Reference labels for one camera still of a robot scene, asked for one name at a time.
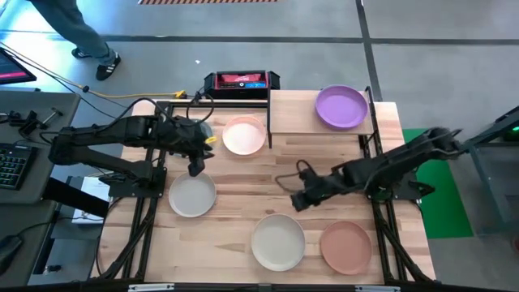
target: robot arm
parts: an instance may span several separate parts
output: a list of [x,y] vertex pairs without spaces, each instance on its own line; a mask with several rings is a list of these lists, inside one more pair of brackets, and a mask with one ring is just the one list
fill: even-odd
[[152,162],[126,161],[91,150],[88,146],[123,144],[128,147],[155,148],[189,157],[189,174],[196,176],[205,168],[204,160],[213,157],[208,137],[201,126],[188,118],[162,119],[157,116],[120,118],[107,126],[64,127],[53,138],[49,159],[57,165],[83,163],[123,174],[141,184],[150,182]]
[[310,206],[337,195],[364,191],[369,197],[391,190],[405,174],[429,160],[455,159],[461,155],[461,145],[454,139],[460,131],[431,128],[407,144],[374,158],[348,161],[332,167],[328,176],[319,176],[307,164],[299,170],[304,189],[290,197],[292,205],[300,212]]

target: white paper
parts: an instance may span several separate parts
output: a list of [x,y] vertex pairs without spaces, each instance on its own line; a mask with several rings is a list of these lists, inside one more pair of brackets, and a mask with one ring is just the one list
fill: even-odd
[[[81,186],[81,191],[86,192],[89,195],[93,195],[101,200],[109,201],[108,192],[110,190],[110,186],[104,184],[99,180],[99,178],[84,178],[83,185]],[[76,209],[74,211],[73,218],[79,218],[72,220],[72,223],[75,224],[102,224],[103,221],[101,217],[86,213],[83,210]]]

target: yellow plug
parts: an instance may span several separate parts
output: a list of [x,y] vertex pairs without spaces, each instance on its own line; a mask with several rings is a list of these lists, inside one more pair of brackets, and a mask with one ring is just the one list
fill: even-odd
[[186,98],[187,93],[185,90],[181,90],[175,93],[175,98]]
[[212,143],[212,142],[216,142],[217,141],[217,138],[216,136],[213,136],[213,137],[209,137],[205,140],[205,143],[206,144],[209,144],[209,143]]

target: gray floor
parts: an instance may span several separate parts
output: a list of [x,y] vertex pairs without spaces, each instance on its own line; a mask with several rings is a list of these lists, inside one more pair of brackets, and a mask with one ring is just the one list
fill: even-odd
[[[275,4],[137,6],[136,0],[79,0],[85,19],[107,36],[177,37],[361,37],[354,0],[282,0]],[[515,0],[364,0],[371,37],[412,39],[517,39],[519,2]],[[24,0],[11,0],[0,29],[17,31],[4,41],[41,64],[99,92],[193,92],[211,71],[267,69],[286,89],[319,89],[328,84],[364,88],[371,80],[363,44],[110,42],[123,58],[110,79],[93,78],[96,64],[70,57],[74,46],[49,41],[52,29]],[[519,45],[373,45],[384,101],[395,101],[404,127],[463,128],[461,138],[483,129],[517,105]],[[26,84],[64,91],[50,78]],[[115,115],[121,108],[84,96]],[[108,122],[84,103],[75,126]],[[100,148],[114,155],[121,147]],[[469,157],[451,164],[474,231],[490,224],[494,211],[478,183]],[[54,176],[95,170],[57,168]],[[63,242],[62,249],[92,254],[90,241]],[[455,285],[519,290],[519,256],[507,234],[429,241],[439,280]],[[62,254],[54,253],[53,260]],[[91,256],[71,261],[86,271]],[[72,281],[78,273],[35,278],[31,283]]]

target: jeans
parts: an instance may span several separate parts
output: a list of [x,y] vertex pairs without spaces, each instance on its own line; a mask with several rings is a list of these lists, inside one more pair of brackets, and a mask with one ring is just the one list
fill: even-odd
[[83,53],[92,55],[101,65],[114,63],[114,50],[84,22],[76,0],[32,0],[32,4],[57,33]]

